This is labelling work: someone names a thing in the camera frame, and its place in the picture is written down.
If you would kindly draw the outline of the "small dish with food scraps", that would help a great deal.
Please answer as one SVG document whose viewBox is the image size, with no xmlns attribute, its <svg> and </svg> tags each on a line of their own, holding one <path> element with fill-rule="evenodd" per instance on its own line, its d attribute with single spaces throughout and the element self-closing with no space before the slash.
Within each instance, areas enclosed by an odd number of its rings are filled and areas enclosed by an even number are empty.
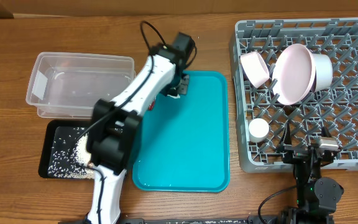
<svg viewBox="0 0 358 224">
<path fill-rule="evenodd" d="M 242 54 L 240 61 L 248 81 L 255 88 L 259 88 L 270 78 L 267 65 L 258 52 Z"/>
</svg>

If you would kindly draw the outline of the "red snack wrapper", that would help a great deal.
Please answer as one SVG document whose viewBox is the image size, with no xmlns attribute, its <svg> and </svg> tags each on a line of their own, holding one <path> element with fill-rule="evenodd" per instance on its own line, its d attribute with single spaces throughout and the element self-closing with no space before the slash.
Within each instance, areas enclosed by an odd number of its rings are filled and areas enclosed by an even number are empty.
<svg viewBox="0 0 358 224">
<path fill-rule="evenodd" d="M 151 102 L 151 104 L 149 105 L 149 111 L 152 111 L 154 106 L 155 106 L 155 100 L 153 100 L 153 102 Z"/>
</svg>

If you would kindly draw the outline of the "white round plate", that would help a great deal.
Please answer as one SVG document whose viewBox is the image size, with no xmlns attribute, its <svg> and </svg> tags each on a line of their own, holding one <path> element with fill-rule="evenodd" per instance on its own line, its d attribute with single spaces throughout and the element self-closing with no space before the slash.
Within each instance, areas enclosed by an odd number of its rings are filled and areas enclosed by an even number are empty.
<svg viewBox="0 0 358 224">
<path fill-rule="evenodd" d="M 290 45 L 275 64 L 272 79 L 277 82 L 273 94 L 278 94 L 279 103 L 294 105 L 309 93 L 315 76 L 316 65 L 310 50 L 301 44 Z"/>
</svg>

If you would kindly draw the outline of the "white cup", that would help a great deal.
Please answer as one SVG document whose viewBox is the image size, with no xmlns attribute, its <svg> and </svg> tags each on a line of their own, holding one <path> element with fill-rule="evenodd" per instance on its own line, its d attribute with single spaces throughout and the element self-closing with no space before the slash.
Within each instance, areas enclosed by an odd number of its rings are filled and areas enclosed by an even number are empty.
<svg viewBox="0 0 358 224">
<path fill-rule="evenodd" d="M 313 54 L 313 58 L 316 76 L 311 91 L 317 92 L 328 89 L 333 80 L 333 65 L 331 60 L 324 54 Z"/>
</svg>

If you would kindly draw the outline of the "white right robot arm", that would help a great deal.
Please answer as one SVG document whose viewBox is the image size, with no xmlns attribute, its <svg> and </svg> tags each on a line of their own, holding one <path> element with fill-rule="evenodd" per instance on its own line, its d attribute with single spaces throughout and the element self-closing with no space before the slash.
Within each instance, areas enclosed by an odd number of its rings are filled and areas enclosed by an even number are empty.
<svg viewBox="0 0 358 224">
<path fill-rule="evenodd" d="M 321 175 L 323 163 L 332 163 L 340 149 L 325 143 L 311 144 L 307 148 L 282 144 L 284 163 L 293 165 L 296 181 L 297 206 L 281 212 L 278 223 L 284 224 L 334 224 L 344 189 L 334 179 Z"/>
</svg>

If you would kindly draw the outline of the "grey round bowl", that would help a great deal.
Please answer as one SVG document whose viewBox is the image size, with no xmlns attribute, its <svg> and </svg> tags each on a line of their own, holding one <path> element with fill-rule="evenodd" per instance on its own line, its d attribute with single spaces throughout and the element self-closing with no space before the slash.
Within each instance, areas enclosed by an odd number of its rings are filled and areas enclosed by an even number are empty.
<svg viewBox="0 0 358 224">
<path fill-rule="evenodd" d="M 249 141 L 262 142 L 269 134 L 270 126 L 266 120 L 255 118 L 249 123 Z"/>
</svg>

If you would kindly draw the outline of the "white tissue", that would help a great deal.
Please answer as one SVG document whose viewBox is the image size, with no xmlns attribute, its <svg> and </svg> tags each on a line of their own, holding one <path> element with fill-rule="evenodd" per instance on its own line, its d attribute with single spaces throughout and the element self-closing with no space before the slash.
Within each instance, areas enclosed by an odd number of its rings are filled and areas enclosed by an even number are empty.
<svg viewBox="0 0 358 224">
<path fill-rule="evenodd" d="M 173 96 L 173 95 L 167 95 L 167 96 L 169 96 L 170 98 L 174 98 L 174 99 L 179 99 L 179 98 L 180 98 L 180 95 L 175 95 L 175 96 Z"/>
</svg>

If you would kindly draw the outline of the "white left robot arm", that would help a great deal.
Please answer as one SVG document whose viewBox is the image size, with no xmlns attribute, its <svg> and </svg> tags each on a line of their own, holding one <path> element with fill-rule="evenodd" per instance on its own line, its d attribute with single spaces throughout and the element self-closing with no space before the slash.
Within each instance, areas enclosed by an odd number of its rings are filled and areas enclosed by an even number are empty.
<svg viewBox="0 0 358 224">
<path fill-rule="evenodd" d="M 94 193 L 85 223 L 118 221 L 122 185 L 139 153 L 144 114 L 159 94 L 179 98 L 187 93 L 184 70 L 195 55 L 195 41 L 180 32 L 173 44 L 159 43 L 149 50 L 144 67 L 122 93 L 95 104 L 86 145 Z"/>
</svg>

